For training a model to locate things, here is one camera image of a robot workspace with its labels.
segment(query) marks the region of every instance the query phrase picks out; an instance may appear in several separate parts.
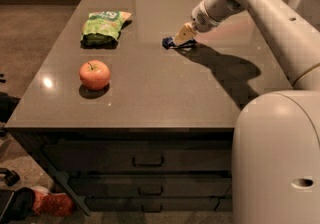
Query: red apple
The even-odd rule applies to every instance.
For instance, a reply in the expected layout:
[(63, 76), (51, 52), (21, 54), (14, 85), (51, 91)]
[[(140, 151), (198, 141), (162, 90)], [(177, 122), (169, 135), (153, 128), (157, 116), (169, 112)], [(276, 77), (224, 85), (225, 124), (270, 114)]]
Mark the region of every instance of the red apple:
[(79, 70), (81, 83), (89, 90), (98, 91), (107, 86), (110, 80), (110, 70), (99, 60), (84, 63)]

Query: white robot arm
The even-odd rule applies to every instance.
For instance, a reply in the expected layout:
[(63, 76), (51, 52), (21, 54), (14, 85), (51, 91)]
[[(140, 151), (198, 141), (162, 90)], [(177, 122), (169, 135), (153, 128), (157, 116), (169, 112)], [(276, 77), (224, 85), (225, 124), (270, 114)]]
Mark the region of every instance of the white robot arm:
[(237, 120), (233, 222), (320, 223), (319, 31), (282, 0), (203, 0), (175, 43), (207, 32), (244, 9), (295, 90), (259, 96)]

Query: crumpled green packet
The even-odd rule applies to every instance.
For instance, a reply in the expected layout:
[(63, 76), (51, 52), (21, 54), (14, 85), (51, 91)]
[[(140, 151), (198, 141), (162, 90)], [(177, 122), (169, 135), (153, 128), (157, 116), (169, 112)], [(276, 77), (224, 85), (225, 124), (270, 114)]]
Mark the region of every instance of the crumpled green packet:
[(82, 28), (81, 41), (88, 46), (117, 41), (123, 23), (130, 17), (131, 13), (122, 11), (89, 13), (89, 19)]

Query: gray tabletop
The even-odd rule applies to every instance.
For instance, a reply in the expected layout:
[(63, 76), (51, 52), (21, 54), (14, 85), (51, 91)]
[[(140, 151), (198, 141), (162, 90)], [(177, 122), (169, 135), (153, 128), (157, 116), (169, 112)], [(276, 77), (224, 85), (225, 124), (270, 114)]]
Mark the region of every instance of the gray tabletop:
[[(193, 49), (164, 49), (200, 1), (82, 0), (7, 128), (232, 129), (250, 100), (291, 89), (247, 12), (198, 35)], [(132, 13), (116, 47), (81, 47), (88, 14), (115, 10)], [(105, 91), (81, 86), (78, 70), (92, 59), (111, 70)]]

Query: tiled floor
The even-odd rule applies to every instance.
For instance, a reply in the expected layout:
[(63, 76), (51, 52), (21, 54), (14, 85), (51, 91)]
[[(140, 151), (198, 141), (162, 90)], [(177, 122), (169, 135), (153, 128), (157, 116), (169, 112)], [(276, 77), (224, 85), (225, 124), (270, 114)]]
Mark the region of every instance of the tiled floor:
[[(15, 97), (23, 96), (75, 8), (75, 5), (0, 4), (0, 73), (5, 73), (7, 79), (6, 83), (0, 83), (0, 92)], [(10, 189), (41, 185), (51, 190), (59, 190), (10, 134), (0, 137), (0, 161), (0, 167), (15, 170), (21, 177)], [(1, 182), (0, 189), (8, 187)], [(76, 211), (68, 218), (42, 215), (11, 223), (231, 224), (232, 213), (104, 212), (84, 216), (80, 211)]]

